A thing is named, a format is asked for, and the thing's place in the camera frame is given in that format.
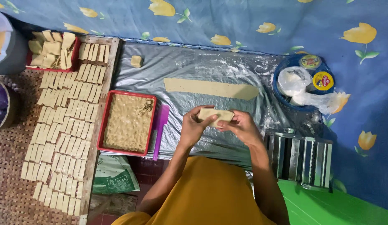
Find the red plastic container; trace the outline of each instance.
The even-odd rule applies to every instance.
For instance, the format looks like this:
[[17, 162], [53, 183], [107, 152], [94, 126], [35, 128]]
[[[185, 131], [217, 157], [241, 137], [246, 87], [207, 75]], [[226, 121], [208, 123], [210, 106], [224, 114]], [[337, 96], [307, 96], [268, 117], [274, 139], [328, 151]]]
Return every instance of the red plastic container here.
[[149, 128], [148, 128], [147, 145], [145, 147], [144, 152], [129, 151], [128, 149], [112, 149], [112, 148], [107, 148], [107, 147], [103, 146], [103, 138], [104, 138], [104, 134], [105, 134], [105, 128], [108, 124], [109, 110], [111, 108], [113, 95], [130, 95], [130, 96], [142, 97], [142, 98], [146, 98], [146, 99], [153, 99], [153, 106], [155, 107], [155, 105], [156, 105], [156, 97], [153, 95], [145, 95], [145, 94], [139, 94], [139, 93], [133, 93], [133, 92], [127, 92], [127, 91], [121, 91], [121, 90], [109, 91], [108, 96], [106, 97], [105, 109], [103, 112], [102, 122], [101, 122], [101, 128], [99, 130], [97, 149], [102, 150], [102, 151], [123, 153], [123, 154], [127, 154], [127, 155], [145, 156], [148, 152], [148, 145], [149, 145], [149, 140], [151, 137], [152, 123], [153, 123], [153, 118], [154, 118], [154, 114], [155, 114], [155, 109], [152, 109], [151, 123], [149, 124]]
[[[79, 38], [76, 36], [76, 41], [74, 43], [74, 49], [73, 49], [73, 53], [71, 55], [71, 67], [69, 69], [66, 69], [66, 70], [62, 70], [62, 69], [41, 69], [39, 67], [37, 68], [28, 68], [28, 69], [31, 69], [31, 70], [43, 70], [43, 71], [54, 71], [54, 72], [67, 72], [67, 73], [70, 73], [70, 72], [74, 72], [78, 69], [78, 59], [79, 59], [79, 50], [80, 50], [80, 45], [81, 45], [81, 41], [79, 40]], [[33, 60], [33, 53], [31, 52], [30, 49], [28, 49], [27, 51], [27, 57], [26, 57], [26, 65], [30, 65], [31, 64], [31, 61]]]

